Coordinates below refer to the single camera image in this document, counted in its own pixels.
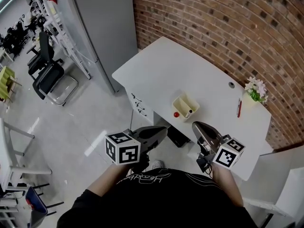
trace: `white wall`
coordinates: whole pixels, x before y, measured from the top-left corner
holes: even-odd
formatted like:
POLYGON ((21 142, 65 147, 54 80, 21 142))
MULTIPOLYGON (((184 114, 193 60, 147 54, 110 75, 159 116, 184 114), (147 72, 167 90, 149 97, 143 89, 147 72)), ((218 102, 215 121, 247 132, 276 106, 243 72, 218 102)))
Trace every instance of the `white wall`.
POLYGON ((26 14, 30 9, 26 0, 13 0, 0 13, 0 33, 5 36, 9 27, 12 27, 15 22, 19 21, 22 14, 26 14))

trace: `white cube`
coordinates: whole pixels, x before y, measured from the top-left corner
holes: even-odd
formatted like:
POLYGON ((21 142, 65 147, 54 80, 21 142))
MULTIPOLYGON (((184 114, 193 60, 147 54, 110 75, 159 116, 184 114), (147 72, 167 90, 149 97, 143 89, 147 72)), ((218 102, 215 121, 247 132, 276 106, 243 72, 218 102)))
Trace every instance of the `white cube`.
POLYGON ((119 132, 105 136, 105 153, 116 165, 139 162, 141 143, 119 132))
POLYGON ((230 170, 238 161, 244 149, 244 145, 232 138, 220 146, 213 162, 230 170))

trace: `red pen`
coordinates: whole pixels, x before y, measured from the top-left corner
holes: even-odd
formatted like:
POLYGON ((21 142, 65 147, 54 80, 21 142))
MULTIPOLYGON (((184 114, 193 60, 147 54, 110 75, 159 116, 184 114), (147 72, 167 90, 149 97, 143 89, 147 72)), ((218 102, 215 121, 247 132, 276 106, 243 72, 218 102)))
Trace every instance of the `red pen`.
POLYGON ((240 101, 239 106, 238 106, 238 114, 237 114, 238 118, 241 116, 241 108, 242 108, 242 101, 240 101))

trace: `floor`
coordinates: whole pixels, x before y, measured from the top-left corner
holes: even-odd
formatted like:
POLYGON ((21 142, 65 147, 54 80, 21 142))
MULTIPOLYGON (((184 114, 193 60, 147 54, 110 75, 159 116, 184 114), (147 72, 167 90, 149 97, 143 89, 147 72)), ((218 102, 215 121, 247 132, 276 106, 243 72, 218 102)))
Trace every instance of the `floor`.
MULTIPOLYGON (((41 100, 34 92, 33 80, 27 73, 26 62, 33 56, 32 53, 26 54, 30 47, 31 42, 9 65, 23 86, 16 87, 13 103, 8 109, 2 104, 1 117, 9 124, 35 135, 32 141, 19 134, 12 135, 16 150, 24 151, 28 146, 20 162, 27 167, 49 167, 53 171, 52 175, 26 176, 36 185, 50 183, 50 186, 41 190, 44 193, 41 197, 48 205, 65 202, 52 208, 50 211, 56 210, 57 214, 43 221, 44 228, 53 228, 75 199, 111 164, 105 156, 103 135, 123 131, 130 128, 131 123, 132 130, 148 126, 149 123, 137 113, 132 116, 132 108, 124 90, 116 96, 110 95, 94 79, 87 80, 77 67, 70 68, 70 75, 79 82, 79 88, 64 107, 41 100)), ((54 59, 63 58, 58 51, 55 55, 54 59)), ((196 162, 187 155, 192 146, 187 144, 177 148, 166 138, 150 152, 150 163, 160 159, 168 168, 201 174, 196 162)), ((24 198, 19 197, 16 223, 18 227, 24 227, 29 221, 30 209, 24 198)), ((250 206, 247 208, 252 217, 258 220, 261 210, 250 206)))

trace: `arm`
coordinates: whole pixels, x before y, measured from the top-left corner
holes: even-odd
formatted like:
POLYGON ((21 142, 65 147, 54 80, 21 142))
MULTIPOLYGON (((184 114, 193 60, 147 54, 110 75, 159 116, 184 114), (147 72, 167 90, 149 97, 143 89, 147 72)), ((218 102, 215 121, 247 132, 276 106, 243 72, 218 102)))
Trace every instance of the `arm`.
POLYGON ((131 168, 130 165, 115 165, 115 164, 112 164, 87 189, 90 190, 91 192, 97 194, 98 196, 102 197, 116 183, 118 183, 121 179, 126 177, 130 168, 131 168))
POLYGON ((212 164, 213 180, 223 189, 235 206, 243 207, 243 199, 230 170, 212 164))

